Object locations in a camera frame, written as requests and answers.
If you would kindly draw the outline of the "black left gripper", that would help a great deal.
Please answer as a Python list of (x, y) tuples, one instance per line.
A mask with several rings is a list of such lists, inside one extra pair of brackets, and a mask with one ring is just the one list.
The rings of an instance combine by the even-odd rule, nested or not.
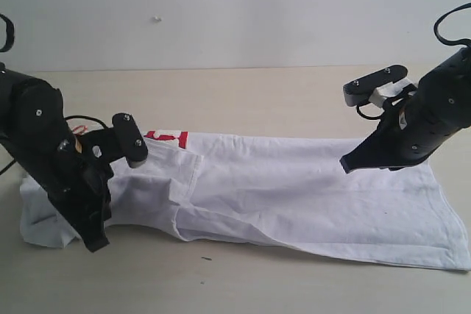
[(110, 243), (104, 228), (111, 216), (107, 183), (113, 176), (110, 164), (119, 158), (121, 147), (113, 128), (84, 135), (68, 131), (53, 154), (58, 186), (48, 197), (91, 253)]

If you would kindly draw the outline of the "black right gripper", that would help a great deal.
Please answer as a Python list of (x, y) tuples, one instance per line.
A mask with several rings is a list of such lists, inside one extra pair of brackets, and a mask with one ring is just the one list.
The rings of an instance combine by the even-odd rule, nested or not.
[(378, 128), (339, 160), (344, 172), (418, 165), (470, 126), (470, 53), (457, 52), (418, 82)]

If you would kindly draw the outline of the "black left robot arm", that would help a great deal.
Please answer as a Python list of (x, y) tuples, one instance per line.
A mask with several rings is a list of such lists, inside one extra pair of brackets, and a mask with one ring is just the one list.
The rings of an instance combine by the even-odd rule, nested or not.
[(91, 252), (108, 245), (110, 165), (123, 156), (111, 128), (75, 135), (57, 88), (2, 67), (1, 144), (27, 173), (20, 186), (26, 242), (62, 248), (80, 238)]

